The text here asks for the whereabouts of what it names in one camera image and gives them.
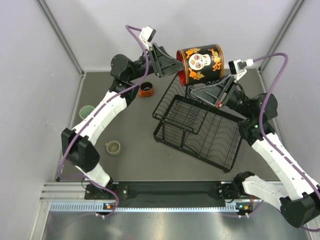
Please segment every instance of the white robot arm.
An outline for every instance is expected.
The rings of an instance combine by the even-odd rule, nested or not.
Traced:
[[[140,39],[149,52],[137,61],[131,61],[122,54],[112,59],[111,75],[114,81],[103,100],[83,122],[73,130],[66,128],[61,134],[62,151],[65,154],[74,137],[80,133],[67,152],[67,159],[88,179],[103,188],[112,185],[113,181],[99,164],[100,157],[94,145],[108,124],[134,100],[139,86],[125,94],[114,96],[131,87],[133,84],[130,81],[140,78],[147,67],[148,74],[155,73],[158,77],[177,73],[183,69],[182,63],[167,55],[163,47],[158,47],[155,43],[150,46],[149,42],[154,34],[155,30],[150,27],[142,30]],[[146,58],[151,62],[150,66],[149,64],[146,66]],[[273,95],[268,99],[264,110],[262,128],[266,132],[266,137],[280,149],[282,154],[263,137],[259,129],[259,113],[266,94],[249,98],[242,87],[238,87],[238,81],[247,72],[246,68],[252,65],[252,59],[231,61],[229,66],[232,75],[225,76],[219,84],[194,88],[190,94],[215,108],[227,106],[246,117],[246,120],[239,123],[242,138],[263,157],[283,187],[270,184],[251,172],[239,173],[233,180],[234,186],[239,195],[256,196],[271,204],[281,211],[292,226],[299,228],[320,215],[320,198],[318,198],[320,186],[292,158],[268,123],[268,120],[278,115],[278,103]]]

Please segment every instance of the beige cup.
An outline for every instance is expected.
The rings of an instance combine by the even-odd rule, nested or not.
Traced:
[[[106,151],[113,156],[117,156],[121,152],[121,146],[118,141],[107,142],[105,146],[106,146]]]

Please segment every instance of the cable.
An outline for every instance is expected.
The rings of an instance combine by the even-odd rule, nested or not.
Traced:
[[[129,31],[129,33],[134,37],[134,39],[138,42],[139,46],[142,48],[142,51],[144,53],[145,56],[147,56],[147,51],[144,47],[144,45],[142,44],[142,42],[139,40],[139,38],[130,30],[136,30],[136,31],[141,31],[140,28],[137,28],[137,27],[133,27],[133,26],[129,26],[129,25],[126,25],[125,28]],[[144,75],[142,76],[142,78],[139,80],[139,82],[137,82],[136,84],[132,85],[131,87],[117,93],[116,95],[110,97],[106,102],[109,103],[112,99],[116,98],[117,96],[121,95],[121,94],[124,94],[128,91],[130,91],[131,89],[134,89],[136,86],[140,85],[144,80],[145,78],[147,77],[148,75],[148,71],[149,71],[149,58],[146,57],[145,58],[145,72],[144,72]],[[103,104],[94,114],[93,116],[95,117],[104,107],[105,107],[106,104]],[[62,157],[62,160],[61,160],[61,163],[60,163],[60,166],[59,166],[59,169],[58,169],[58,176],[59,178],[63,179],[65,178],[64,176],[62,176],[62,170],[63,170],[63,167],[64,167],[64,164],[65,164],[65,161],[67,159],[67,156],[72,148],[72,146],[75,144],[77,138],[80,136],[80,134],[85,130],[85,128],[92,122],[94,118],[90,118],[89,121],[80,129],[80,131],[74,136],[74,138],[71,140],[69,146],[67,147],[67,149],[65,150],[65,153]]]
[[[264,201],[262,200],[259,205],[250,213],[245,214],[245,215],[230,215],[230,214],[224,214],[224,213],[220,213],[222,216],[225,217],[230,217],[230,218],[236,218],[236,219],[240,219],[240,218],[249,218],[252,214],[254,214],[259,208],[261,208],[262,204],[264,203]]]
[[[194,89],[194,86],[193,86],[193,85],[187,85],[187,86],[185,86],[185,92],[186,92],[187,97],[190,98],[190,99],[192,99],[192,100],[194,100],[194,101],[196,101],[196,102],[202,102],[201,99],[199,99],[199,98],[197,98],[197,97],[195,97],[195,96],[192,96],[191,91],[192,91],[193,89]]]
[[[254,206],[254,196],[250,195],[250,206]]]
[[[227,203],[227,204],[230,204],[230,203],[232,203],[234,200],[235,200],[235,199],[233,198],[233,199],[231,199],[230,201],[224,200],[224,202]]]
[[[84,180],[85,180],[85,179],[86,179],[85,177],[82,178],[82,180],[81,180],[81,187],[84,188],[84,190],[87,190],[87,189],[84,187]]]
[[[272,54],[268,54],[266,56],[262,56],[262,57],[259,57],[259,58],[256,58],[253,60],[253,62],[257,62],[257,61],[260,61],[260,60],[263,60],[263,59],[267,59],[267,58],[270,58],[270,57],[274,57],[274,56],[283,56],[284,57],[284,62],[283,62],[283,65],[282,67],[280,68],[280,71],[278,72],[278,74],[276,75],[275,79],[273,80],[273,83],[271,84],[271,87],[269,88],[264,100],[263,100],[263,103],[262,103],[262,106],[261,106],[261,110],[260,110],[260,114],[259,114],[259,129],[261,131],[261,134],[262,136],[264,137],[264,139],[290,164],[292,165],[292,167],[301,175],[301,177],[303,179],[305,179],[305,181],[310,185],[310,187],[314,190],[315,194],[317,195],[317,197],[319,198],[320,200],[320,193],[319,193],[319,190],[313,185],[313,183],[311,182],[311,180],[306,176],[306,173],[305,172],[302,172],[287,156],[285,156],[285,154],[267,137],[265,131],[264,131],[264,128],[263,128],[263,116],[264,116],[264,112],[265,112],[265,108],[267,106],[267,103],[268,103],[268,100],[270,98],[270,95],[271,93],[273,92],[275,86],[277,85],[279,79],[280,79],[280,76],[282,75],[282,73],[284,72],[287,64],[288,64],[288,55],[285,54],[285,53],[282,53],[282,52],[278,52],[278,53],[272,53]],[[318,229],[309,229],[309,228],[306,228],[306,227],[302,227],[303,229],[307,230],[307,231],[310,231],[310,232],[320,232],[320,228]]]
[[[142,51],[143,51],[144,56],[148,56],[148,53],[147,53],[144,45],[141,43],[141,41],[139,40],[139,38],[130,30],[130,29],[132,29],[132,30],[136,30],[136,31],[141,31],[141,29],[140,29],[140,28],[133,27],[133,26],[129,26],[129,25],[126,25],[125,28],[129,31],[129,33],[130,33],[130,34],[134,37],[134,39],[138,42],[139,46],[142,48]],[[145,80],[145,78],[146,78],[147,75],[148,75],[148,71],[149,71],[149,58],[148,58],[148,57],[145,57],[145,66],[146,66],[146,68],[145,68],[144,75],[143,75],[142,78],[139,80],[139,82],[137,82],[136,84],[130,86],[129,88],[127,88],[127,89],[125,89],[125,90],[123,90],[123,91],[115,94],[114,96],[110,97],[106,102],[109,103],[112,99],[116,98],[117,96],[119,96],[119,95],[121,95],[121,94],[124,94],[124,93],[130,91],[131,89],[134,89],[134,88],[137,87],[138,85],[140,85],[140,84]],[[93,114],[93,116],[95,117],[105,106],[106,106],[106,104],[103,104],[103,105]],[[67,149],[65,150],[65,153],[64,153],[64,155],[63,155],[63,157],[62,157],[62,160],[61,160],[61,162],[60,162],[59,169],[58,169],[58,177],[59,177],[60,179],[65,179],[65,178],[67,178],[67,177],[62,176],[62,170],[63,170],[64,164],[65,164],[65,161],[66,161],[66,159],[67,159],[67,156],[68,156],[68,154],[69,154],[72,146],[75,144],[76,140],[77,140],[78,137],[80,136],[80,134],[81,134],[81,133],[85,130],[85,128],[93,121],[93,119],[94,119],[94,118],[92,117],[92,118],[90,118],[90,119],[87,121],[87,123],[86,123],[86,124],[80,129],[80,131],[74,136],[74,138],[71,140],[70,144],[68,145]],[[97,188],[100,188],[100,189],[103,189],[103,190],[109,192],[110,194],[112,194],[112,195],[115,197],[115,206],[113,207],[112,211],[111,211],[108,215],[106,215],[106,217],[109,217],[109,216],[111,216],[112,214],[114,214],[114,212],[116,211],[116,209],[117,209],[117,207],[118,207],[118,205],[119,205],[119,198],[118,198],[117,194],[114,193],[112,190],[110,190],[110,189],[108,189],[108,188],[106,188],[106,187],[100,186],[100,185],[96,184],[95,182],[93,182],[93,181],[91,181],[91,180],[90,180],[89,182],[90,182],[92,185],[96,186]],[[52,232],[54,235],[57,235],[57,234],[61,233],[62,231],[64,231],[69,225],[71,225],[71,224],[72,224],[73,222],[75,222],[76,220],[78,220],[78,219],[80,219],[80,218],[82,218],[82,217],[84,217],[84,216],[88,216],[88,215],[96,215],[96,213],[89,212],[89,213],[86,213],[86,214],[83,214],[83,215],[77,217],[76,219],[74,219],[73,221],[71,221],[70,223],[68,223],[68,224],[66,225],[66,227],[63,228],[62,230],[60,230],[58,233],[57,233],[57,232],[54,233],[53,228],[52,228],[52,225],[49,226],[49,227],[50,227],[50,230],[51,230],[51,232]]]

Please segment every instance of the black wire rack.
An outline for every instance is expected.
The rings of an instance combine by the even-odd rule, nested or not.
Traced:
[[[175,76],[152,114],[160,120],[154,139],[230,172],[242,141],[238,122],[243,119],[190,98],[188,91]]]

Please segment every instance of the metal plate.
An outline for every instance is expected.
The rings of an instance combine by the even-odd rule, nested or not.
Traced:
[[[118,212],[104,220],[88,214],[51,211],[42,240],[309,239],[306,231],[290,226],[269,204],[241,219],[214,212]]]
[[[97,106],[112,81],[113,78],[107,72],[88,72],[83,81],[76,113],[85,105]],[[100,164],[114,181],[229,181],[245,171],[255,173],[264,180],[278,179],[266,161],[245,142],[241,144],[237,160],[229,173],[223,173],[222,170],[167,145],[156,143],[152,133],[159,122],[152,119],[152,113],[172,81],[172,76],[158,78],[149,75],[146,81],[154,86],[152,97],[137,96],[108,125],[95,145],[100,154]],[[241,84],[249,97],[262,92],[256,69],[249,69],[241,79]],[[235,114],[228,108],[223,108],[223,111]],[[73,125],[80,121],[79,114],[76,114]],[[105,144],[112,140],[121,144],[121,155],[112,156],[106,151]],[[63,175],[69,176],[72,181],[82,180],[81,177],[74,178],[73,174],[79,174],[79,170],[66,162]]]
[[[111,212],[104,202],[53,202],[51,212]],[[116,212],[126,213],[235,213],[236,203],[226,203],[218,207],[118,207]]]

